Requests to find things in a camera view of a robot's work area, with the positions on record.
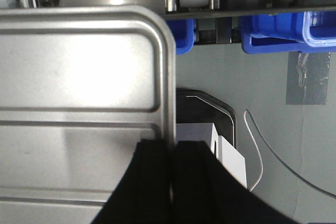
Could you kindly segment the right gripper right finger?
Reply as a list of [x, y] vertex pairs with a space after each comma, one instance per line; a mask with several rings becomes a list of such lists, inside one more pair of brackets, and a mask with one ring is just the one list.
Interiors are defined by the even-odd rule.
[[173, 158], [175, 223], [294, 223], [249, 192], [202, 141], [180, 141]]

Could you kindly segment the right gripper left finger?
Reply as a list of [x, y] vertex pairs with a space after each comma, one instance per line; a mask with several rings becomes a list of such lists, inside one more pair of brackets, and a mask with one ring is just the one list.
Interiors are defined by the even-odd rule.
[[164, 141], [138, 142], [122, 179], [92, 223], [170, 223], [169, 161]]

